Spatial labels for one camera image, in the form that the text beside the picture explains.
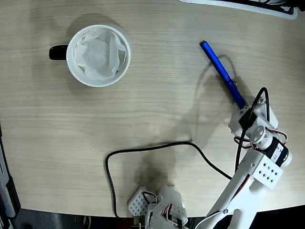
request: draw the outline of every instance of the tissue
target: tissue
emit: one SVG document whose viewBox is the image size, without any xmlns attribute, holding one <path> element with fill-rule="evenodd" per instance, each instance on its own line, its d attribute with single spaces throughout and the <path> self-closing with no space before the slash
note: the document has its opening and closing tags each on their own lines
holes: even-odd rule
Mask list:
<svg viewBox="0 0 305 229">
<path fill-rule="evenodd" d="M 104 80 L 113 77 L 126 59 L 126 47 L 114 32 L 92 29 L 78 40 L 74 61 L 87 77 Z"/>
</svg>

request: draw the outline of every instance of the wood grain surface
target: wood grain surface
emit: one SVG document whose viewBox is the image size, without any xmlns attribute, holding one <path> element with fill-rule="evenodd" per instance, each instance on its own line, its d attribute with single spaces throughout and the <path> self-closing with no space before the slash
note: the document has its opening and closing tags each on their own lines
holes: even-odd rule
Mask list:
<svg viewBox="0 0 305 229">
<path fill-rule="evenodd" d="M 113 216 L 104 159 L 114 150 L 193 140 L 226 173 L 237 144 L 232 101 L 199 47 L 207 40 L 243 95 L 269 90 L 293 161 L 261 210 L 305 204 L 305 14 L 294 21 L 178 0 L 10 0 L 0 8 L 0 121 L 23 208 Z M 74 79 L 49 48 L 81 28 L 123 27 L 126 75 L 106 88 Z M 114 156 L 119 215 L 139 185 L 172 184 L 203 216 L 228 180 L 189 146 Z"/>
</svg>

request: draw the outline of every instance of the mug handle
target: mug handle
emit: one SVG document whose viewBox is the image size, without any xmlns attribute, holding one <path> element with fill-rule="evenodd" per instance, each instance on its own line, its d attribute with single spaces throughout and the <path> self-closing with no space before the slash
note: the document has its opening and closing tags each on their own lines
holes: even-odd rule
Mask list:
<svg viewBox="0 0 305 229">
<path fill-rule="evenodd" d="M 49 58 L 54 61 L 65 61 L 67 48 L 67 44 L 53 46 L 49 50 Z"/>
</svg>

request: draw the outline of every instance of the red wire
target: red wire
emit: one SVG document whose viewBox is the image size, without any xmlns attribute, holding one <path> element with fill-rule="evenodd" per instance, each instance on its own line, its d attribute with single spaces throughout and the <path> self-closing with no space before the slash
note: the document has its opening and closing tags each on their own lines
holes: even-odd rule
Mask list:
<svg viewBox="0 0 305 229">
<path fill-rule="evenodd" d="M 237 194 L 242 190 L 242 188 L 245 186 L 245 184 L 247 183 L 247 181 L 249 180 L 249 178 L 250 178 L 250 175 L 248 174 L 247 175 L 247 177 L 246 177 L 246 179 L 243 181 L 243 183 L 241 184 L 241 186 L 238 188 L 238 190 L 235 192 L 235 194 L 234 194 L 234 196 L 232 197 L 232 199 L 234 198 L 234 197 L 236 197 L 237 196 Z"/>
<path fill-rule="evenodd" d="M 168 210 L 167 210 L 167 214 L 166 214 L 166 218 L 169 219 L 170 218 L 170 212 L 172 210 L 172 204 L 169 205 Z"/>
<path fill-rule="evenodd" d="M 146 191 L 144 191 L 144 192 L 142 192 L 142 194 L 143 194 L 144 199 L 146 200 L 146 202 L 147 202 L 148 204 L 150 204 L 150 202 L 149 202 L 148 199 L 146 198 L 145 194 L 146 194 L 146 195 L 151 195 L 151 196 L 156 197 L 155 194 L 153 194 L 152 192 L 146 192 Z"/>
</svg>

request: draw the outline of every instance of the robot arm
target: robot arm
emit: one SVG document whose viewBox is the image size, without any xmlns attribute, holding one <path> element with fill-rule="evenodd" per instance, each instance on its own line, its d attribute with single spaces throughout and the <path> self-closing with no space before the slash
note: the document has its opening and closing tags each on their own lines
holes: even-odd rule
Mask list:
<svg viewBox="0 0 305 229">
<path fill-rule="evenodd" d="M 200 45 L 235 100 L 229 123 L 234 139 L 242 140 L 242 133 L 245 133 L 251 149 L 248 149 L 241 163 L 237 163 L 236 173 L 207 217 L 195 229 L 213 229 L 229 213 L 233 213 L 229 229 L 247 229 L 268 190 L 273 190 L 281 177 L 281 168 L 291 162 L 292 154 L 285 146 L 287 135 L 276 129 L 278 120 L 265 99 L 259 95 L 256 99 L 241 97 L 212 48 L 207 42 Z M 285 135 L 285 141 L 280 141 L 279 133 Z M 134 216 L 145 215 L 145 229 L 186 229 L 186 209 L 180 193 L 174 187 L 164 186 L 154 203 L 150 199 L 148 205 L 139 204 L 145 192 L 146 188 L 140 187 L 129 203 L 129 210 Z"/>
</svg>

